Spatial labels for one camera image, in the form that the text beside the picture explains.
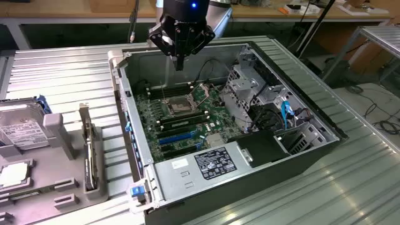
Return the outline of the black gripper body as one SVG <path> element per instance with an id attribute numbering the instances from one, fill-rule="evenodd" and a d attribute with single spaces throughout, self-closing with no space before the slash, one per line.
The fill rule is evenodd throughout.
<path id="1" fill-rule="evenodd" d="M 176 23 L 207 27 L 208 0 L 164 0 L 160 26 L 164 30 L 175 28 Z"/>

